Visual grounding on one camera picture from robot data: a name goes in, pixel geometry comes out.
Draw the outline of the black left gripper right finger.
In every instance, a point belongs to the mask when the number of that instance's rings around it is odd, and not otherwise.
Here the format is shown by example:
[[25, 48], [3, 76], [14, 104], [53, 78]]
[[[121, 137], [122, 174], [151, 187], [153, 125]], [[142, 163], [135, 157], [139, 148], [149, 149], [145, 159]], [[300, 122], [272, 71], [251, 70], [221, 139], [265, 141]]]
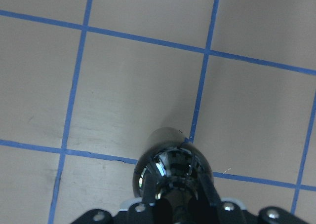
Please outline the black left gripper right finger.
[[198, 199], [200, 201], [207, 202], [210, 207], [215, 207], [221, 203], [221, 198], [214, 186], [213, 177], [210, 174], [199, 174], [198, 181]]

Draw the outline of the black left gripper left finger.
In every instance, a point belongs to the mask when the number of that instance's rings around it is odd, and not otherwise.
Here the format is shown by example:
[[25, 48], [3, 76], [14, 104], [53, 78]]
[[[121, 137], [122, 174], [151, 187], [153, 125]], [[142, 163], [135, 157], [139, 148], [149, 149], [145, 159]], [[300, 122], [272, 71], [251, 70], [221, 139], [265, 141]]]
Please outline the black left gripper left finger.
[[156, 205], [156, 178], [152, 174], [148, 174], [145, 177], [144, 182], [144, 189], [143, 189], [143, 197], [142, 202], [149, 205], [155, 206]]

